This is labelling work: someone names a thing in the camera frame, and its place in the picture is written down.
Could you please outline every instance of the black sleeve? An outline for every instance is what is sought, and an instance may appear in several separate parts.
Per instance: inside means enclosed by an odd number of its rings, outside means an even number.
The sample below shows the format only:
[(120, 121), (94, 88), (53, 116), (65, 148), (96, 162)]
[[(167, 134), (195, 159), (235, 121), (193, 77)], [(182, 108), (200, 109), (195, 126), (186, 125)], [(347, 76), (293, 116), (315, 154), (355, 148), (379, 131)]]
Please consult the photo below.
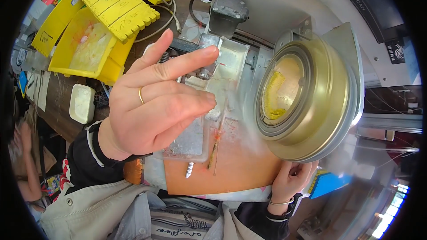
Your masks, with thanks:
[(93, 185), (121, 181), (123, 180), (125, 162), (143, 157), (131, 155), (123, 161), (107, 158), (99, 147), (99, 126), (100, 123), (89, 128), (89, 133), (92, 133), (91, 145), (94, 154), (92, 154), (89, 147), (87, 130), (81, 131), (68, 149), (67, 159), (71, 174), (70, 182), (74, 187), (68, 189), (67, 194)]
[(268, 202), (246, 202), (240, 204), (235, 215), (244, 226), (265, 240), (282, 240), (289, 236), (288, 219), (294, 204), (289, 204), (288, 212), (277, 216), (267, 211)]

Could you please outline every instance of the wrist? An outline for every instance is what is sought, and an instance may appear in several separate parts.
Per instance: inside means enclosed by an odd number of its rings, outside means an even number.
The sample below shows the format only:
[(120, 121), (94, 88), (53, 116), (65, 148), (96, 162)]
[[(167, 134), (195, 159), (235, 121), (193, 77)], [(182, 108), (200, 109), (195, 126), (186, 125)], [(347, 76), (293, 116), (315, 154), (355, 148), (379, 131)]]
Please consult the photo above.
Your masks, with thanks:
[(289, 204), (286, 205), (271, 205), (268, 204), (267, 211), (270, 214), (282, 216), (284, 213), (288, 211)]
[(122, 161), (131, 155), (122, 151), (116, 144), (109, 117), (105, 118), (99, 126), (98, 143), (107, 158)]

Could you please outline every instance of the silver bangle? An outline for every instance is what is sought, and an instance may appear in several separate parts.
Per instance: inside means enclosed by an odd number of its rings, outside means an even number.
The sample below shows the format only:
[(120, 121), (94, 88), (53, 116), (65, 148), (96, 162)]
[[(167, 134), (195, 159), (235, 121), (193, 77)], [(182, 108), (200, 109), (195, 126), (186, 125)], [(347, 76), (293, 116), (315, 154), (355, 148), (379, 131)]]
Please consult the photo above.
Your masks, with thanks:
[(292, 197), (288, 202), (285, 202), (285, 203), (273, 203), (273, 202), (271, 202), (271, 200), (270, 200), (270, 203), (269, 203), (269, 204), (271, 204), (271, 205), (275, 205), (275, 206), (277, 206), (277, 205), (286, 205), (286, 204), (291, 204), (292, 202), (294, 202), (294, 200), (295, 200), (295, 198), (294, 198), (294, 197)]

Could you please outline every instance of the white plastic box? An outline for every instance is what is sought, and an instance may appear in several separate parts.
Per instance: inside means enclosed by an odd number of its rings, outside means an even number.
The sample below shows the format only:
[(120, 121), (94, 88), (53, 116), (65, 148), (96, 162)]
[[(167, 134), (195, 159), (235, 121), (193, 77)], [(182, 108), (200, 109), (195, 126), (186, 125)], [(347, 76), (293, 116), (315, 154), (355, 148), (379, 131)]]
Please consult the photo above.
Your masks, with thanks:
[(71, 91), (70, 117), (81, 124), (90, 123), (95, 112), (94, 98), (93, 88), (76, 83)]

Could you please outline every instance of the metal frame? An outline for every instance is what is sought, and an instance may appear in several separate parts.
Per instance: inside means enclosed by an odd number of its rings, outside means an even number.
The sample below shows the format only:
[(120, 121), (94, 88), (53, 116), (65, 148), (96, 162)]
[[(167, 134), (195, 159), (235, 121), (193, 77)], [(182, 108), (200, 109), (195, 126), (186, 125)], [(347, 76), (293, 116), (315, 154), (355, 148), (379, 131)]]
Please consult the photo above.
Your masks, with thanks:
[(357, 125), (365, 128), (422, 133), (423, 115), (364, 113)]

